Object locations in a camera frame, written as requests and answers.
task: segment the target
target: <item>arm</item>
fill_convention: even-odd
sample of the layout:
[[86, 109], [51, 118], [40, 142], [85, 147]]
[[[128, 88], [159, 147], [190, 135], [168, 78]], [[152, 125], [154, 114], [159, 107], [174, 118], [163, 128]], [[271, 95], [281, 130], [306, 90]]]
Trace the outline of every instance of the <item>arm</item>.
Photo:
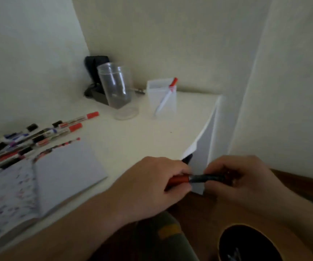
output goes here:
[[168, 180], [189, 167], [178, 160], [147, 157], [127, 170], [107, 191], [0, 254], [0, 260], [87, 260], [124, 225], [152, 217], [178, 202], [189, 183], [165, 192]]
[[287, 225], [313, 251], [313, 204], [285, 187], [257, 157], [222, 156], [205, 174], [223, 167], [236, 170], [241, 178], [233, 187], [208, 181], [205, 188], [227, 200]]

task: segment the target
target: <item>transparent container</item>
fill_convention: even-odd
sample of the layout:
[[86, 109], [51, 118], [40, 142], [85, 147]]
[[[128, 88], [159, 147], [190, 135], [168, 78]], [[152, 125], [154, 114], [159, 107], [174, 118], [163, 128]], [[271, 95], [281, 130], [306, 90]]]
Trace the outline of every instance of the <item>transparent container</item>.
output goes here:
[[127, 120], [135, 117], [139, 110], [130, 70], [114, 62], [99, 65], [97, 69], [108, 104], [116, 109], [114, 118]]
[[172, 118], [177, 112], [177, 86], [169, 88], [173, 78], [150, 80], [147, 95], [150, 113], [154, 118]]

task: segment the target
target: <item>left hand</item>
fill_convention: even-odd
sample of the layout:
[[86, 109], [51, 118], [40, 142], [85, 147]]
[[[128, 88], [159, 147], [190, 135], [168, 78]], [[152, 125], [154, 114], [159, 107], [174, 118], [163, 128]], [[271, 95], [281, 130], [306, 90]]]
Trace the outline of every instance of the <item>left hand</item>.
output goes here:
[[190, 174], [180, 160], [145, 157], [128, 169], [105, 193], [121, 225], [152, 217], [182, 199], [192, 187], [183, 183], [165, 191], [169, 179]]

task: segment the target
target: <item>desk surface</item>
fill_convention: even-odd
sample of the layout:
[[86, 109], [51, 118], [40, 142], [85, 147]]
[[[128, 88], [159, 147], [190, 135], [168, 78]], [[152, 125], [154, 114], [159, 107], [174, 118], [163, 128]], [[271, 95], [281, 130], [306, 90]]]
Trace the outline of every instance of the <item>desk surface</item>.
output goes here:
[[108, 177], [80, 196], [39, 221], [3, 247], [10, 247], [51, 225], [90, 197], [105, 191], [129, 167], [145, 156], [182, 159], [196, 149], [216, 108], [218, 95], [177, 92], [177, 114], [173, 119], [154, 119], [147, 96], [139, 97], [140, 114], [130, 120], [113, 118], [113, 109], [93, 100], [82, 99], [62, 112], [62, 120], [99, 111], [100, 116], [83, 122], [83, 128], [43, 149], [76, 137], [90, 144]]

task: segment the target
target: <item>sheet of paper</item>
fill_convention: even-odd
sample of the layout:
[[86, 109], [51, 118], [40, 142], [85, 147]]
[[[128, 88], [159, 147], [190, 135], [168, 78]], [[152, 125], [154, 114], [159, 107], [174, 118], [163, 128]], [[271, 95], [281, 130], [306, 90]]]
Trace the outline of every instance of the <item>sheet of paper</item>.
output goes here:
[[34, 164], [42, 216], [63, 201], [107, 177], [83, 140], [58, 147]]
[[18, 225], [39, 217], [35, 188], [30, 159], [0, 173], [0, 238]]

